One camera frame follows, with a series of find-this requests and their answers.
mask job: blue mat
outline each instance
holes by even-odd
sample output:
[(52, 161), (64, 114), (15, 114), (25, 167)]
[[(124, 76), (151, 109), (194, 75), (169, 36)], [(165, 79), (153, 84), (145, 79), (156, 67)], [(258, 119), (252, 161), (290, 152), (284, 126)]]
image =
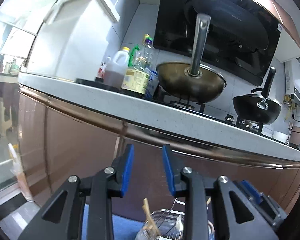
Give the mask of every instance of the blue mat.
[[(87, 239), (87, 222), (89, 214), (89, 205), (84, 206), (84, 214), (82, 221), (82, 240)], [(113, 231), (115, 240), (134, 240), (137, 233), (143, 226), (143, 222), (130, 220), (127, 218), (112, 216)]]

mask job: water heater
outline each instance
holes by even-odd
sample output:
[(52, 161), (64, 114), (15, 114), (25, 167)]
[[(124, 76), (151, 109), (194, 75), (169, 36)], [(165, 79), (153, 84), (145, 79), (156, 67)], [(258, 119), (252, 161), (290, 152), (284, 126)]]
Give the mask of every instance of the water heater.
[(300, 63), (295, 58), (284, 63), (286, 73), (287, 101), (292, 101), (300, 107)]

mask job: yellow label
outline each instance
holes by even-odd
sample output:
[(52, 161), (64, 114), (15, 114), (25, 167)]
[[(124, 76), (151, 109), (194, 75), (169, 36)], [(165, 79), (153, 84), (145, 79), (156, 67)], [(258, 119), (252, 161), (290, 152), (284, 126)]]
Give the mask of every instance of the yellow label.
[(144, 95), (146, 93), (148, 82), (149, 74), (136, 69), (128, 69), (124, 76), (121, 88)]

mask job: plastic stool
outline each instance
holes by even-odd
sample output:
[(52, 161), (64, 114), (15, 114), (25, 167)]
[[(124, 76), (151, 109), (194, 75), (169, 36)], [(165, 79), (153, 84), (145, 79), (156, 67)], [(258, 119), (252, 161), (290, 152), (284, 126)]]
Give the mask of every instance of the plastic stool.
[(6, 131), (9, 128), (12, 128), (12, 119), (11, 119), (11, 107), (9, 109), (9, 119), (5, 121), (4, 118), (5, 107), (3, 106), (3, 98), (0, 98), (0, 136), (6, 137)]

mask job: white appliance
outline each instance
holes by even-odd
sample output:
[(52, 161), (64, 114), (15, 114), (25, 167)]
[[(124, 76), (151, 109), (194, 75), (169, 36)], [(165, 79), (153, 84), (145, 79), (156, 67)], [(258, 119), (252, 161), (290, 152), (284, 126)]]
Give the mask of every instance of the white appliance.
[(300, 107), (300, 63), (295, 58), (284, 63), (286, 95)]
[(55, 4), (43, 20), (27, 73), (94, 81), (108, 46), (106, 36), (119, 19), (110, 0), (63, 0)]

